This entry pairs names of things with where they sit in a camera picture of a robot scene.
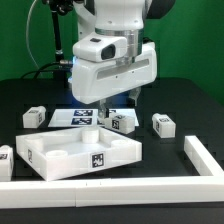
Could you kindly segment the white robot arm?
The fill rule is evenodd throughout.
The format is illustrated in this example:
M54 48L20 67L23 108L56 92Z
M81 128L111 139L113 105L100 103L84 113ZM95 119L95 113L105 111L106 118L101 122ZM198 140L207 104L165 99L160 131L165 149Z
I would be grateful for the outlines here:
M82 33L73 45L72 93L76 100L99 103L98 117L108 116L106 99L141 87L157 76L155 43L144 37L144 21L160 19L176 0L93 0L74 5Z

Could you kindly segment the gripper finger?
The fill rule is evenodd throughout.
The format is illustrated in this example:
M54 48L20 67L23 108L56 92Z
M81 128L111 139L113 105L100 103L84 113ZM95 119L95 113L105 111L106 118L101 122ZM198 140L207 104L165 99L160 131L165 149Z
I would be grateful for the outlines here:
M99 103L99 109L98 109L98 119L104 120L106 118L107 114L107 108L104 102Z
M137 102L138 102L138 97L140 95L140 89L139 88L135 88L132 89L129 93L129 100L132 106L136 106Z

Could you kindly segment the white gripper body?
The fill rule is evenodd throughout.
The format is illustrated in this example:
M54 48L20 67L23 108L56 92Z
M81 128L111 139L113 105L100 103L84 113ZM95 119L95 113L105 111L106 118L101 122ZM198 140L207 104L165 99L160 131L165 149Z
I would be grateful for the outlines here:
M72 93L76 100L90 104L151 83L157 76L154 43L142 46L135 62L118 66L115 60L94 63L76 59L72 69Z

